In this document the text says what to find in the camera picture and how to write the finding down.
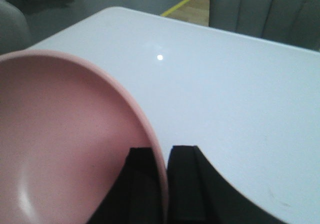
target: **wooden floor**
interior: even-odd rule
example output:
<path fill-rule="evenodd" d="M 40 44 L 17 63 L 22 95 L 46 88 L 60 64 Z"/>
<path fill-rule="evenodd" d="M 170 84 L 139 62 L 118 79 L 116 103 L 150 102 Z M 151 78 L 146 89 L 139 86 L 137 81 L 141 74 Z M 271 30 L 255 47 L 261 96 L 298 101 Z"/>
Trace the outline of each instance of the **wooden floor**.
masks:
<path fill-rule="evenodd" d="M 210 0 L 190 0 L 166 17 L 202 26 L 209 24 Z"/>

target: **black object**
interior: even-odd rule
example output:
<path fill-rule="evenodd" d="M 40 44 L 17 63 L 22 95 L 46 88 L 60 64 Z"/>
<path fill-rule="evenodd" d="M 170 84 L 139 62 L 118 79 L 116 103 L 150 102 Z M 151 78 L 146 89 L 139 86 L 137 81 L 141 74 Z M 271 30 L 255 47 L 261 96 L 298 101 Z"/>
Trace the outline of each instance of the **black object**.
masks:
<path fill-rule="evenodd" d="M 167 175 L 169 184 L 168 224 L 218 224 L 211 200 L 207 198 L 193 146 L 174 146 Z"/>
<path fill-rule="evenodd" d="M 125 164 L 87 224 L 162 224 L 158 170 L 150 148 L 131 148 Z"/>
<path fill-rule="evenodd" d="M 234 189 L 197 146 L 174 146 L 167 174 L 169 224 L 284 224 Z"/>

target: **table surface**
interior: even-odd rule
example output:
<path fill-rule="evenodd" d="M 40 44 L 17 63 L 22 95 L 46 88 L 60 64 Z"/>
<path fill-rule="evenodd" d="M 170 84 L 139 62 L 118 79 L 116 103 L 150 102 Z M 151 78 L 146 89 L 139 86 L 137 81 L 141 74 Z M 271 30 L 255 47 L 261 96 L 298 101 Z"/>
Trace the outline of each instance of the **table surface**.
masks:
<path fill-rule="evenodd" d="M 244 196 L 320 223 L 320 53 L 121 7 L 34 45 L 91 61 L 153 126 L 167 162 L 198 145 Z"/>

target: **floor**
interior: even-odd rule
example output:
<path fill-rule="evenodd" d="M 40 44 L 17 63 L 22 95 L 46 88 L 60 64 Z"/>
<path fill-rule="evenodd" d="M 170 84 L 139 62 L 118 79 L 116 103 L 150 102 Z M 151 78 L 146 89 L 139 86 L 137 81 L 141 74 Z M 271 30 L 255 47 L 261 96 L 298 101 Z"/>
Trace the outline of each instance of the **floor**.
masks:
<path fill-rule="evenodd" d="M 207 27 L 209 25 L 210 0 L 187 0 L 173 8 L 172 12 L 164 13 L 162 16 L 194 23 Z"/>
<path fill-rule="evenodd" d="M 35 44 L 112 6 L 160 15 L 182 0 L 14 0 L 25 15 Z"/>

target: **chair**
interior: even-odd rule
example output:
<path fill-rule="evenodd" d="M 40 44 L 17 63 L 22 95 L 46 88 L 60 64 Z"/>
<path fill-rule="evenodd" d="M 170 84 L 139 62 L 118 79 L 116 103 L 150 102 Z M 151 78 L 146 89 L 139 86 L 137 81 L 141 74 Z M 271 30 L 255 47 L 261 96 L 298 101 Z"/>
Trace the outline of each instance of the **chair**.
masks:
<path fill-rule="evenodd" d="M 31 34 L 24 14 L 5 0 L 0 0 L 0 55 L 31 45 Z"/>
<path fill-rule="evenodd" d="M 320 0 L 210 0 L 209 26 L 320 48 Z"/>

